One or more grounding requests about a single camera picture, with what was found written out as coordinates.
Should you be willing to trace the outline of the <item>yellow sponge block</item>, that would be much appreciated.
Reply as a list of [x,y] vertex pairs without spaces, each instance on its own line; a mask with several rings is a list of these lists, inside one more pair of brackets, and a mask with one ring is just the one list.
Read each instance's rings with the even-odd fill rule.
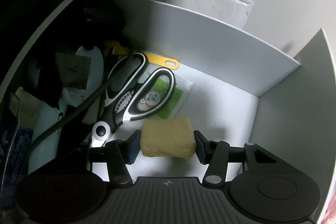
[[140,149],[145,157],[189,159],[196,146],[189,118],[146,119],[143,122]]

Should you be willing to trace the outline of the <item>grey metal drawer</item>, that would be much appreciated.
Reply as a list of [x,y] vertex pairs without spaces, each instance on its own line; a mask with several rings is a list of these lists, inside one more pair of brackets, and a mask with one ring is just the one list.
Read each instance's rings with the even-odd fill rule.
[[[129,53],[116,55],[118,42]],[[208,165],[145,157],[132,186],[90,146],[113,66],[133,52],[176,59],[193,83],[174,118],[230,145],[226,182]],[[296,59],[208,16],[150,0],[31,6],[1,29],[1,201],[34,223],[315,223],[335,182],[335,62],[320,30]]]

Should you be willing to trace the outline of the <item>black white scissors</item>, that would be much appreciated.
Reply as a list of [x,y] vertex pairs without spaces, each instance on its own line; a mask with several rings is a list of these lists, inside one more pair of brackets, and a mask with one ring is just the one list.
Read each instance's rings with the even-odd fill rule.
[[133,52],[113,66],[102,114],[92,128],[91,147],[102,147],[123,124],[151,117],[169,103],[176,86],[173,71],[159,67],[141,82],[148,65],[144,53]]

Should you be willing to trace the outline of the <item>green sachet packet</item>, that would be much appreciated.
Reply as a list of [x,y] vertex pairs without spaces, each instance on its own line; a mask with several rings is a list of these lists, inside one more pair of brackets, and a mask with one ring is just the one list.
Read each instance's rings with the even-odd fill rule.
[[[175,75],[176,85],[169,102],[153,118],[170,119],[174,118],[183,103],[185,102],[193,83],[185,80],[179,75]],[[141,111],[150,110],[163,99],[169,87],[169,79],[166,76],[160,76],[138,103],[138,109]]]

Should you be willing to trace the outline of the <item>yellow plastic tool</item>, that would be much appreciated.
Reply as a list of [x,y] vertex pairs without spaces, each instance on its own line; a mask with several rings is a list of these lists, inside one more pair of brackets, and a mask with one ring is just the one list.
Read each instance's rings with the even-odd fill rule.
[[[109,50],[112,50],[112,53],[116,55],[126,55],[127,53],[129,53],[129,49],[127,47],[121,46],[118,42],[112,43],[109,46]],[[176,59],[171,59],[146,51],[143,53],[151,64],[169,68],[171,70],[177,70],[179,68],[179,62]]]

